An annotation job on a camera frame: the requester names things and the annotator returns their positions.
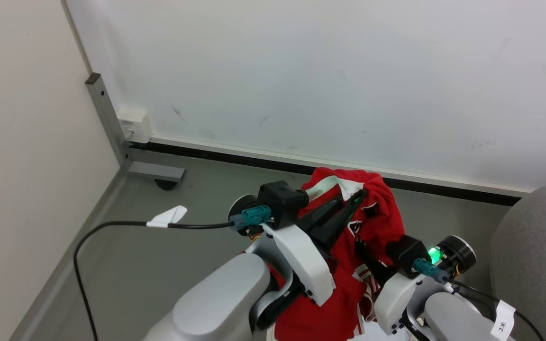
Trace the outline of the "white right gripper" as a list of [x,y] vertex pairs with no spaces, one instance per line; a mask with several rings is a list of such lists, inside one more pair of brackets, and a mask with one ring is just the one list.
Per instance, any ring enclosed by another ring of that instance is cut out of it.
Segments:
[[385,334],[392,335],[416,291],[418,281],[423,280],[425,276],[420,274],[410,279],[396,273],[393,267],[385,266],[378,261],[363,241],[355,242],[355,251],[377,285],[383,286],[375,301],[375,316],[379,327]]

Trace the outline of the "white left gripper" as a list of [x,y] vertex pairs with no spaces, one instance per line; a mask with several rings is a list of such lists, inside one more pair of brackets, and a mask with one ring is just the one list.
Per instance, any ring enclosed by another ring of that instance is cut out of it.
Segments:
[[[330,199],[299,218],[298,226],[275,230],[262,224],[318,306],[330,299],[336,285],[327,262],[313,241],[321,250],[330,252],[366,195],[367,190],[362,188],[345,202],[341,198]],[[310,231],[311,238],[304,231]]]

